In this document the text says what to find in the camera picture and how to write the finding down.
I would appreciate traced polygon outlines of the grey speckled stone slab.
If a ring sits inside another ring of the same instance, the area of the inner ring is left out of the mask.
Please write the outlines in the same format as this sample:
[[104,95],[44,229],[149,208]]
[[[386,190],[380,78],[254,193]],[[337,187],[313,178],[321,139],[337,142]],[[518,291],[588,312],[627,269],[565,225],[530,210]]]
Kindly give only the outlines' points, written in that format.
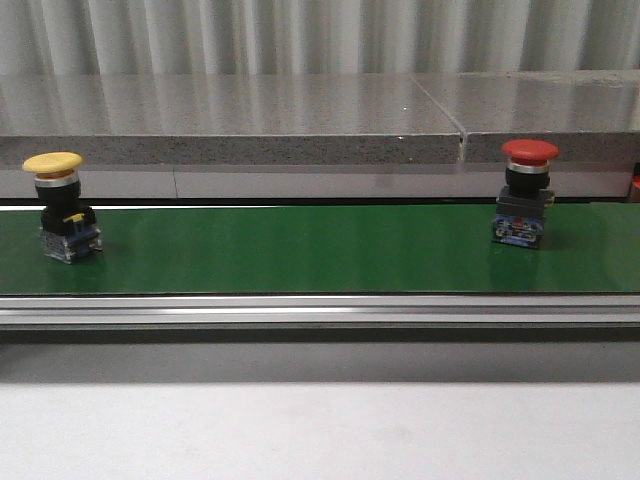
[[626,170],[639,159],[639,73],[632,71],[417,74],[461,128],[467,163],[501,163],[515,138],[559,148],[557,164]]
[[8,75],[1,161],[452,164],[460,133],[407,75]]

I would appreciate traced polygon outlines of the white panel under slab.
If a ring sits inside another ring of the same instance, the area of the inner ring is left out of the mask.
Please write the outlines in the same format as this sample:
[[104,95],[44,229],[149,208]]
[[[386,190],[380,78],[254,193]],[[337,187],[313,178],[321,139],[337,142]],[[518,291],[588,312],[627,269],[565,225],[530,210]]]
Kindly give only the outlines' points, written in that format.
[[[625,196],[634,162],[552,162],[561,197]],[[97,165],[79,167],[82,194],[96,199],[494,197],[505,162],[484,164],[259,166]],[[1,198],[35,198],[33,175],[1,166]]]

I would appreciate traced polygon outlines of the grey speckled stone slab right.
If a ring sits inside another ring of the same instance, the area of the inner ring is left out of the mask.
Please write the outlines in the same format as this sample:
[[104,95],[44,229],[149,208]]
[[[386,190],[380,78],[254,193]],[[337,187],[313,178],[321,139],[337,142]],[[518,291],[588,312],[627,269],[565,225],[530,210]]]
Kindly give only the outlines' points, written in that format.
[[559,148],[557,164],[626,170],[639,159],[639,73],[632,71],[417,74],[461,128],[467,163],[501,163],[515,138]]

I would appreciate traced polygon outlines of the green conveyor belt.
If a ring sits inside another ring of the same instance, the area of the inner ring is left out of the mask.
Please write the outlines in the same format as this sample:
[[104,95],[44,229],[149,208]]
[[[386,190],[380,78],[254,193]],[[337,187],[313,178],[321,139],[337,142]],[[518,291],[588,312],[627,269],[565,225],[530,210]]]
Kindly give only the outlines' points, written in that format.
[[639,208],[560,204],[537,250],[468,205],[102,210],[100,252],[43,254],[35,211],[1,216],[1,291],[46,294],[635,292]]

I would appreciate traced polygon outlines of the grey speckled stone slab left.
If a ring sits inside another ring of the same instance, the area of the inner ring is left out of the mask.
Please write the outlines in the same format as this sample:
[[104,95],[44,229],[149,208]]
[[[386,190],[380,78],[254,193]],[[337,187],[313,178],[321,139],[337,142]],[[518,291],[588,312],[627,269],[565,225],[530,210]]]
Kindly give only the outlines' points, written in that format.
[[452,164],[460,133],[407,75],[8,75],[1,161]]

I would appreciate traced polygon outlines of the aluminium conveyor side rail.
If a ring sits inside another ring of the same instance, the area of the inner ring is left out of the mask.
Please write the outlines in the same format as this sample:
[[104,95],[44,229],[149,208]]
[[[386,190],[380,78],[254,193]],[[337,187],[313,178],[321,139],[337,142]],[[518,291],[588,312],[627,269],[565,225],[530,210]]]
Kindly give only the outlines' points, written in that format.
[[636,294],[8,296],[9,329],[636,326]]

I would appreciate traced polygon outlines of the red plastic tray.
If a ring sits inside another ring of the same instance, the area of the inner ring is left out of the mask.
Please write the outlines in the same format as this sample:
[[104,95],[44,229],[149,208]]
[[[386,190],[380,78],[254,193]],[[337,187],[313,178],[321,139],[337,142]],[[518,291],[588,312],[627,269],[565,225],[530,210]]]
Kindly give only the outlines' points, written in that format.
[[640,163],[637,162],[634,165],[631,182],[629,185],[629,191],[627,194],[627,201],[629,203],[640,202]]

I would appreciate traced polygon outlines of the white corrugated curtain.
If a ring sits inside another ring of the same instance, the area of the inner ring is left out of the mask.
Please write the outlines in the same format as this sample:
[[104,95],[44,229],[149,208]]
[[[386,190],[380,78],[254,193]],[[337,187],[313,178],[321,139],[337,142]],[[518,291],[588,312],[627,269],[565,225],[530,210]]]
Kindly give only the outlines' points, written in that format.
[[635,69],[635,1],[5,1],[12,74]]

